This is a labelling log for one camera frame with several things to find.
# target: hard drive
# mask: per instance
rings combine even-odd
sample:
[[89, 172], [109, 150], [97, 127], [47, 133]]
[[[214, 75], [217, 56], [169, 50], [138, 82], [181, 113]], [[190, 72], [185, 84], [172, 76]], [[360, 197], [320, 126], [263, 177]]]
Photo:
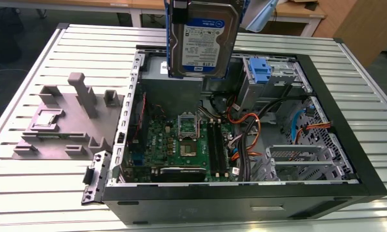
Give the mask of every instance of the hard drive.
[[169, 76], [225, 76], [242, 6], [242, 0], [170, 0]]

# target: hard drive label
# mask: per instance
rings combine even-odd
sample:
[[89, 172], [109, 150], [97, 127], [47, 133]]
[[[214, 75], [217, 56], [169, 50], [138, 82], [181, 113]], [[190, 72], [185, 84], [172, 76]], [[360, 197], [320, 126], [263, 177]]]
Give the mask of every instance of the hard drive label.
[[222, 20], [193, 18], [184, 26], [181, 65], [192, 72], [209, 72], [218, 55], [217, 36], [224, 31]]

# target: green circuit board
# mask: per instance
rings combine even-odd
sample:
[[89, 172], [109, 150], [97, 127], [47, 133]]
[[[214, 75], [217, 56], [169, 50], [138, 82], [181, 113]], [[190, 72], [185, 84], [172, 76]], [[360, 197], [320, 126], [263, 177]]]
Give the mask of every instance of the green circuit board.
[[[214, 177], [209, 171], [209, 154], [208, 154], [208, 137], [206, 137], [206, 121], [200, 121], [198, 138], [196, 141], [185, 141], [177, 139], [177, 120], [154, 119], [149, 122], [148, 141], [144, 154], [130, 154], [134, 166], [133, 177], [134, 182], [149, 182], [150, 167], [196, 167], [206, 169], [206, 182], [226, 182], [230, 177]], [[193, 125], [181, 123], [180, 131], [192, 131]], [[221, 124], [222, 136], [230, 133], [230, 125]]]

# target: slotted metal surface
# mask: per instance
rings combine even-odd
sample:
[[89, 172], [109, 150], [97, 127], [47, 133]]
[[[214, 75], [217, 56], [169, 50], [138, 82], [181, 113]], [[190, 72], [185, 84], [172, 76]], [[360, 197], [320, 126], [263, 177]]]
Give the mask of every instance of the slotted metal surface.
[[[74, 92], [66, 77], [70, 72], [82, 72], [85, 85], [93, 86], [94, 93], [114, 89], [125, 94], [136, 45], [164, 43], [161, 29], [70, 25], [56, 30], [0, 118], [0, 231], [133, 228], [118, 221], [106, 206], [80, 206], [81, 180], [89, 161], [11, 160], [10, 157], [39, 104], [35, 94], [42, 85], [58, 85], [61, 92]], [[309, 55], [387, 187], [387, 97], [344, 46], [331, 39], [238, 34], [234, 49]], [[204, 231], [264, 228], [264, 231], [307, 232], [344, 230], [347, 226], [363, 231], [387, 231], [387, 197], [349, 206], [313, 221], [268, 224], [269, 227], [263, 222], [217, 223], [217, 227], [196, 225], [204, 226]], [[145, 230], [166, 231], [168, 226]], [[190, 225], [177, 226], [185, 231], [197, 230]]]

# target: wooden cabinet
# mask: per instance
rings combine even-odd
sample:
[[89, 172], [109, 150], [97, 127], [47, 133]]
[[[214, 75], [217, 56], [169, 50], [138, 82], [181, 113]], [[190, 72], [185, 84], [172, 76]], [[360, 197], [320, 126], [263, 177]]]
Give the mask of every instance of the wooden cabinet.
[[313, 37], [341, 38], [363, 66], [387, 47], [387, 0], [319, 0], [327, 14]]

